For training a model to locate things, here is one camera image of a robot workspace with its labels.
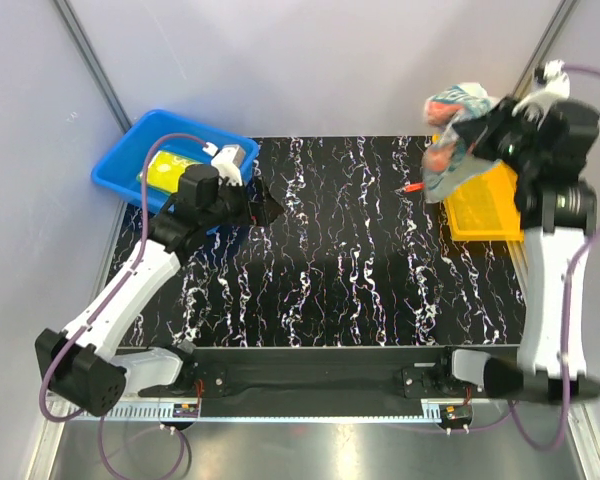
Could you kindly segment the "left power connector block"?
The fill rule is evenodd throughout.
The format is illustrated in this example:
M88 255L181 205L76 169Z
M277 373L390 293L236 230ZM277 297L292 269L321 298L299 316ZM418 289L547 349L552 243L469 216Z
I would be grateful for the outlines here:
M177 419L197 419L200 415L198 403L175 403L172 416Z

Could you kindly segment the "teal patterned cloth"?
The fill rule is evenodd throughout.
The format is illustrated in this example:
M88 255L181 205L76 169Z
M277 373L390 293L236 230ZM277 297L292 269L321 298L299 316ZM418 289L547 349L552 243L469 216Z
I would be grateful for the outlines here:
M491 170L495 164L468 153L468 146L453 126L488 113L497 103L480 83L463 82L429 97L423 107L425 123L438 131L439 138L426 148L422 158L424 196L429 204L444 201L472 178Z

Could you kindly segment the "blue plastic bin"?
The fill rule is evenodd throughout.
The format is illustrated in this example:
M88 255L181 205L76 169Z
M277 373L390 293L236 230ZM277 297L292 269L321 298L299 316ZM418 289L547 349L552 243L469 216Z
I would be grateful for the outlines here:
M93 168L94 183L108 188L125 202L141 205L141 174L146 155L161 137L172 133L194 135L218 147L237 144L246 156L240 167L242 179L248 182L259 146L250 138L220 130L165 110L146 113Z

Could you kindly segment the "aluminium frame rail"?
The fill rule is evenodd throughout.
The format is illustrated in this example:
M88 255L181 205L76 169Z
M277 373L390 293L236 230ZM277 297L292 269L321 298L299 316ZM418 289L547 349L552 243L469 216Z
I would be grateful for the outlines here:
M481 405L494 405L497 414L507 413L507 404L475 397L417 398L354 391L245 391L236 396L213 398L204 392L192 397L125 396L106 413L91 414L57 396L49 396L50 407L58 416L68 415L75 421L162 422L184 425L199 423L310 423L310 424L441 424L441 410L447 405L466 405L473 416ZM198 403L197 419L172 416L175 403Z

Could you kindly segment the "yellow plastic bin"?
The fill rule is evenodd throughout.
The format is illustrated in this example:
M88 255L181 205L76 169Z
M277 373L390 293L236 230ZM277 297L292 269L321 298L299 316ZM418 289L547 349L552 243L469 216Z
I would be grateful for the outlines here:
M427 188L429 203L441 203L451 238L456 241L521 241L520 216L514 205L516 174L501 162L468 157L446 179L469 177L450 187Z

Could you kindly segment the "power connector block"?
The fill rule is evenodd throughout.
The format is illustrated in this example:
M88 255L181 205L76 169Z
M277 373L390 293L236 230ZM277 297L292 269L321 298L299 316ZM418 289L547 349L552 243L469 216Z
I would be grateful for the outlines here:
M175 403L172 416L177 419L197 419L200 415L198 403Z
M469 424L473 417L473 408L471 405L447 405L441 410L442 418L445 421Z

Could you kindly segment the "yellow cloth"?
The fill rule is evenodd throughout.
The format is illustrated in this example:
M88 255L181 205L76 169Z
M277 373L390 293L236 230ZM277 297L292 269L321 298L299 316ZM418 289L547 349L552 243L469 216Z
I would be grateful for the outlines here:
M147 167L147 187L165 194L178 190L179 179L191 166L210 163L182 156L167 150L158 150L150 158Z

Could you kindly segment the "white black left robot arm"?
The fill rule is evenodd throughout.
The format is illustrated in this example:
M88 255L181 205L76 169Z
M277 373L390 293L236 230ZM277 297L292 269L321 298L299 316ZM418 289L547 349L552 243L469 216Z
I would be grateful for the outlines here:
M43 392L53 392L95 417L124 395L165 387L176 396L195 386L193 357L183 346L120 355L130 325L154 295L220 226L266 227L284 212L260 177L234 183L218 167L198 164L179 178L158 214L143 227L127 262L96 299L63 330L35 341Z

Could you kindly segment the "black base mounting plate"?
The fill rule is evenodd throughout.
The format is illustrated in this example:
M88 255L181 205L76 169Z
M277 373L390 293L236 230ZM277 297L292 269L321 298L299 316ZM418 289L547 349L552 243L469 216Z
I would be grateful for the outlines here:
M449 353L447 347L251 347L197 348L183 368L183 380L157 380L141 397L213 398L245 391L354 391L417 398L461 398L423 382L425 371Z

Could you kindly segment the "right power connector block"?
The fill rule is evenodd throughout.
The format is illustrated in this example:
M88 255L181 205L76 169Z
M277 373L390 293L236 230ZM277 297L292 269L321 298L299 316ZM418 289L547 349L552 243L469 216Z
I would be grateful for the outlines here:
M442 418L445 421L469 424L473 417L473 408L471 405L447 405L441 410Z

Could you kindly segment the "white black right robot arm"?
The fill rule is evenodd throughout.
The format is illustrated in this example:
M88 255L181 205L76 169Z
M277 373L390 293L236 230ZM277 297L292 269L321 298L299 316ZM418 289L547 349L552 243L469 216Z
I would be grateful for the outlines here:
M599 120L595 107L578 100L528 108L506 98L484 116L454 124L470 153L500 160L516 173L514 202L531 271L516 358L450 351L433 374L443 395L473 384L490 398L543 404L600 397L600 380L587 372L581 328L585 249L597 228L597 196L580 177Z

